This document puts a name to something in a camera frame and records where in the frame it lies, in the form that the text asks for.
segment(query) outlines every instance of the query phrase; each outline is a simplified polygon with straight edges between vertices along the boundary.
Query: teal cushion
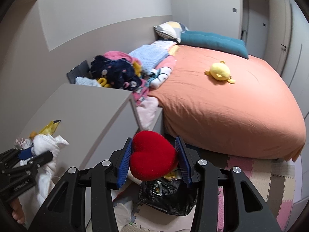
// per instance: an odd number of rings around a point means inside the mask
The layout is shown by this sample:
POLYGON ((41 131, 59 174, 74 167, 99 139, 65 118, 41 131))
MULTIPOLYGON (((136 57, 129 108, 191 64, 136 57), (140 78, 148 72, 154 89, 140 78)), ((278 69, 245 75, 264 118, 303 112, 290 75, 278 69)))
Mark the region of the teal cushion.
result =
POLYGON ((222 51, 249 59, 244 41, 211 32, 185 31, 181 44, 222 51))

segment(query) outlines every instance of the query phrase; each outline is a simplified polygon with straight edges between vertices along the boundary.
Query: trash bag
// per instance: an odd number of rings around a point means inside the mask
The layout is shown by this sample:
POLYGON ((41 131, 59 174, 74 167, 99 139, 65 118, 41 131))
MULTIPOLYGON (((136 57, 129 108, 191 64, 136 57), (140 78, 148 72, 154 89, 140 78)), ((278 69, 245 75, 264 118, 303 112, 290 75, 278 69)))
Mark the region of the trash bag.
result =
POLYGON ((197 200, 197 189, 189 189, 182 179, 165 178, 142 182, 138 199, 163 213, 186 216, 197 200))

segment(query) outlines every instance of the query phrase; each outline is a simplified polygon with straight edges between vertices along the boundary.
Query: orange bed sheet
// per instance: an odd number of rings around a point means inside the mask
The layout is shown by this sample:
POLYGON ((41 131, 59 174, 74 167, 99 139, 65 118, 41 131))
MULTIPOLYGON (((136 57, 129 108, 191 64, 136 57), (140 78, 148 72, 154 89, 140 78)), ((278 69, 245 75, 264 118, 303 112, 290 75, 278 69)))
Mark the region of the orange bed sheet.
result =
POLYGON ((169 79, 149 96, 163 107, 166 131, 214 152, 286 160, 299 156, 306 128, 292 93, 264 60, 180 46, 169 79), (223 60, 235 84, 204 74, 223 60))

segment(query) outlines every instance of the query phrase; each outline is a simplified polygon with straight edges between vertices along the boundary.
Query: red heart plush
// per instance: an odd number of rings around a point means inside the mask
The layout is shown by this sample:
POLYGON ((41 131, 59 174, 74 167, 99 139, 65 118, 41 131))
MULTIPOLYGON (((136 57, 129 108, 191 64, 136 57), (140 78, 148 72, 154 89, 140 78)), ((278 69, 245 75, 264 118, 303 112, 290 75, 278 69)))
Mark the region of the red heart plush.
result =
POLYGON ((133 140, 133 153, 130 158, 132 175, 142 181, 158 179, 178 164, 177 151, 160 134, 141 131, 133 140))

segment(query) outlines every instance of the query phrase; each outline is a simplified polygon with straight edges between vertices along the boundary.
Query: pink clothing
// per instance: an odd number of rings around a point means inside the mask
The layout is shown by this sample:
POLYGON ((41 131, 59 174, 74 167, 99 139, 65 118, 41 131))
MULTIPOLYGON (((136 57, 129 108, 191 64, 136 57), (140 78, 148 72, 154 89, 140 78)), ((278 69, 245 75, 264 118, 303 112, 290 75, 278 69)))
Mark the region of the pink clothing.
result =
POLYGON ((132 93, 137 106, 139 106, 141 102, 143 102, 144 99, 148 97, 149 93, 149 88, 146 87, 147 81, 142 78, 141 81, 141 86, 132 93))
POLYGON ((118 60, 118 59, 125 58, 131 64, 134 62, 137 62, 140 66, 142 66, 142 63, 137 58, 131 57, 129 54, 121 52, 121 51, 109 51, 109 52, 106 52, 103 56, 111 60, 118 60))
POLYGON ((160 68, 163 67, 168 67, 171 68, 171 70, 173 70, 175 68, 176 65, 176 59, 174 56, 169 55, 167 58, 165 58, 161 63, 159 63, 155 69, 158 70, 160 68))

